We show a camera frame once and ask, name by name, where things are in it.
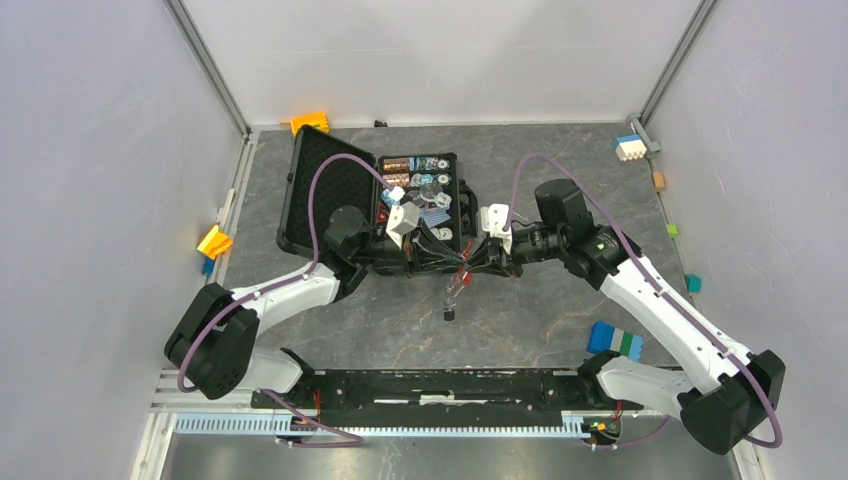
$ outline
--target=battery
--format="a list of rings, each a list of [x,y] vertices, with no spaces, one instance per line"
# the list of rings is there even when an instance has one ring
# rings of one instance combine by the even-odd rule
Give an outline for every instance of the battery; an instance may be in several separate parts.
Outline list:
[[[389,185],[393,187],[405,187],[409,185],[409,174],[393,173],[389,175],[383,175],[383,180],[385,180]]]
[[[439,159],[437,157],[413,157],[409,162],[412,171],[435,170],[438,168],[438,164]]]
[[[414,158],[390,158],[383,162],[383,172],[385,173],[407,173],[410,171],[410,165],[415,162]]]

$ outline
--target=small cube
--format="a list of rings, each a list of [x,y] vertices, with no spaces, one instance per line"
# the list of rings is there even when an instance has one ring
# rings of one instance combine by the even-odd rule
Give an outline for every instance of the small cube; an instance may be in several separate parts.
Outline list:
[[[619,160],[626,162],[628,160],[645,158],[648,148],[642,142],[639,135],[627,135],[615,139],[615,153],[618,155]]]
[[[327,120],[327,114],[324,112],[315,112],[308,115],[294,117],[289,121],[289,124],[291,125],[292,135],[297,135],[300,127],[304,125],[317,128],[324,133],[330,133],[330,122]]]
[[[233,246],[233,241],[226,233],[221,231],[221,228],[215,224],[206,232],[200,244],[197,246],[197,251],[215,260],[218,255],[229,250]]]
[[[604,350],[618,352],[630,360],[638,362],[642,355],[642,337],[604,322],[595,322],[592,326],[592,332],[589,334],[589,345],[586,347],[586,351],[596,354]]]
[[[692,273],[687,273],[683,276],[683,278],[686,279],[686,290],[688,290],[689,293],[701,293],[701,277]]]
[[[660,193],[665,190],[665,176],[662,174],[662,172],[654,172],[653,178],[654,190],[656,190],[657,193]]]

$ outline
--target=green toy block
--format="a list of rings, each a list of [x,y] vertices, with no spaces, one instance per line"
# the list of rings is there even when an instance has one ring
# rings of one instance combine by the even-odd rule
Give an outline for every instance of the green toy block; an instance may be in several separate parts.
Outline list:
[[[701,292],[701,277],[687,273],[683,276],[686,279],[686,290],[689,290],[689,293],[700,293]]]

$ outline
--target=open case lid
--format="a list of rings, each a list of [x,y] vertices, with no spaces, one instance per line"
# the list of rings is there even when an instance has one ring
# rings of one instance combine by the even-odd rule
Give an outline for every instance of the open case lid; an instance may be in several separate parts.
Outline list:
[[[304,125],[297,132],[291,170],[286,177],[288,188],[283,203],[283,216],[277,231],[277,245],[284,252],[312,258],[312,238],[309,235],[306,208],[309,187],[321,163],[337,153],[355,155],[371,166],[376,165],[376,159],[371,153],[309,125]],[[374,177],[367,170],[350,160],[336,160],[321,173],[315,187],[313,205],[315,232],[319,242],[330,225],[330,215],[346,205],[358,208],[374,224],[375,184]]]

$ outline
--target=white wall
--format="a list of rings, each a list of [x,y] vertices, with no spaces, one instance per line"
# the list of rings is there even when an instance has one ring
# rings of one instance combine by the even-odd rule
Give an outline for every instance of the white wall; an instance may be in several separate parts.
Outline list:
[[[787,364],[779,479],[845,476],[847,20],[839,0],[720,3],[648,129],[706,315]]]
[[[0,65],[0,478],[126,478],[240,136],[161,1],[4,2]]]
[[[185,0],[254,125],[617,121],[697,0]]]

